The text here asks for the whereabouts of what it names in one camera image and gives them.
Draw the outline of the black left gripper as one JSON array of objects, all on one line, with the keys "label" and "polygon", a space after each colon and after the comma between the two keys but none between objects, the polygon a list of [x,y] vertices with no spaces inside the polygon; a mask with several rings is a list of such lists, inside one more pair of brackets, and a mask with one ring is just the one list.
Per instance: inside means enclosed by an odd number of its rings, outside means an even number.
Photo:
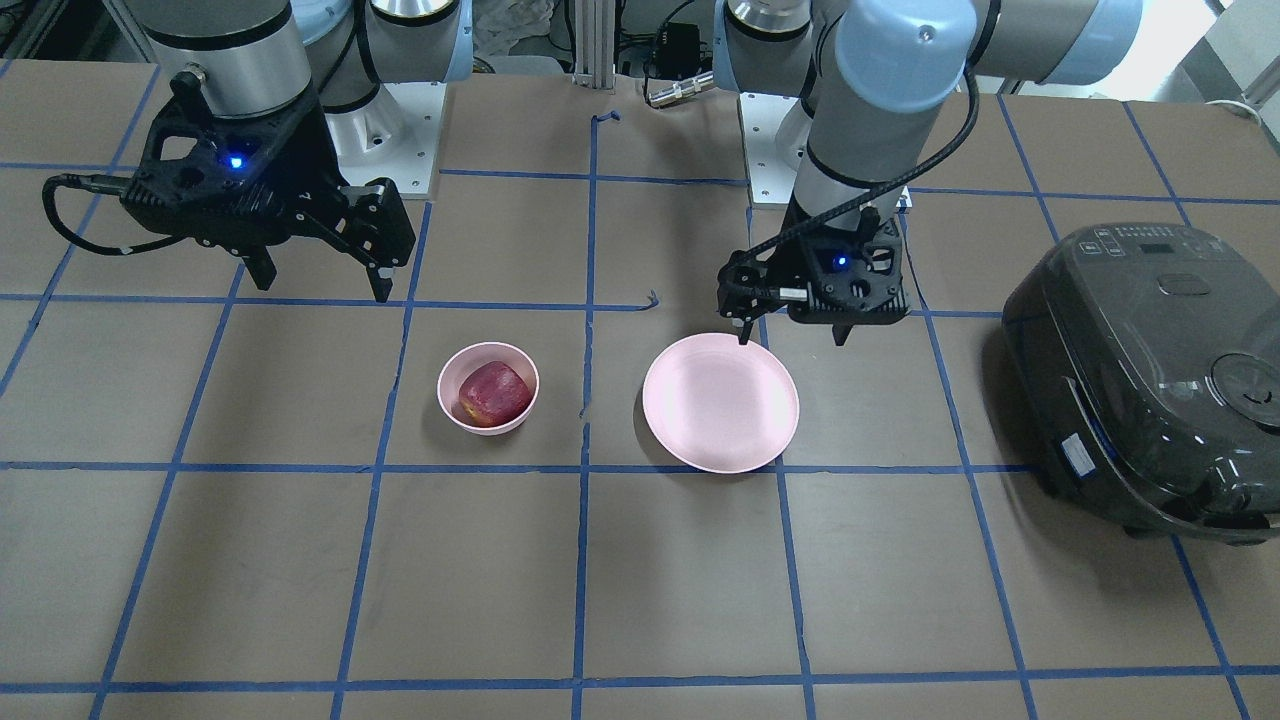
[{"label": "black left gripper", "polygon": [[844,347],[856,325],[904,319],[902,237],[897,222],[876,208],[859,211],[851,231],[829,224],[803,229],[806,215],[788,209],[788,227],[746,250],[735,250],[717,275],[717,311],[739,328],[746,346],[756,319],[783,309],[796,323],[832,325]]}]

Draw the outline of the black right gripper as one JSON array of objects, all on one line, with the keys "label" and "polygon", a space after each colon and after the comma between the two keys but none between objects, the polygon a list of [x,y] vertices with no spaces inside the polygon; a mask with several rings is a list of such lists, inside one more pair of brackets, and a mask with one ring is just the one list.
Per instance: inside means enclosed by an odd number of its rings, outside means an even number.
[{"label": "black right gripper", "polygon": [[276,278],[268,247],[317,238],[355,259],[374,300],[388,301],[416,232],[392,178],[346,186],[312,83],[284,106],[241,119],[215,117],[197,79],[170,86],[120,196],[136,222],[238,254],[262,292]]}]

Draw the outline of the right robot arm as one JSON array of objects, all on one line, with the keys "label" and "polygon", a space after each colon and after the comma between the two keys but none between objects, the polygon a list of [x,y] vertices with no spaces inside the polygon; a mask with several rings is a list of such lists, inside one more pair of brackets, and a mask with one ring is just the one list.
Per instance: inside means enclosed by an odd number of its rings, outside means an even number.
[{"label": "right robot arm", "polygon": [[384,302],[416,234],[397,183],[344,178],[342,115],[392,83],[466,78],[468,1],[129,1],[170,100],[120,204],[161,246],[193,240],[239,259],[259,290],[270,249],[321,240],[361,265]]}]

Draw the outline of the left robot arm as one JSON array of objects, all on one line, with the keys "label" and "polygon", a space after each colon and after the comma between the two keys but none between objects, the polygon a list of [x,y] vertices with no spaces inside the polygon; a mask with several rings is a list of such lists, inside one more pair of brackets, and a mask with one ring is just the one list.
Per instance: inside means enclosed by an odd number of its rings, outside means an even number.
[{"label": "left robot arm", "polygon": [[780,232],[736,250],[717,310],[745,345],[785,310],[829,325],[906,316],[904,187],[952,155],[979,114],[979,76],[1093,85],[1128,54],[1140,1],[719,1],[713,69],[741,94],[795,97],[800,158]]}]

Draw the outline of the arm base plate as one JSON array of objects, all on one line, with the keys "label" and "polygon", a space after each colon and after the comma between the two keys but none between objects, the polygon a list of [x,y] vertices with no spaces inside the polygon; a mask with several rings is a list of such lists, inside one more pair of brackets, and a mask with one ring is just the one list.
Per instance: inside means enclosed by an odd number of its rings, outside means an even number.
[{"label": "arm base plate", "polygon": [[890,215],[938,115],[884,110],[842,90],[818,104],[742,94],[739,110],[753,204],[796,200],[809,217],[881,184],[870,205]]},{"label": "arm base plate", "polygon": [[393,181],[402,199],[434,195],[445,119],[445,83],[383,85],[364,106],[328,113],[340,173],[349,184]]}]

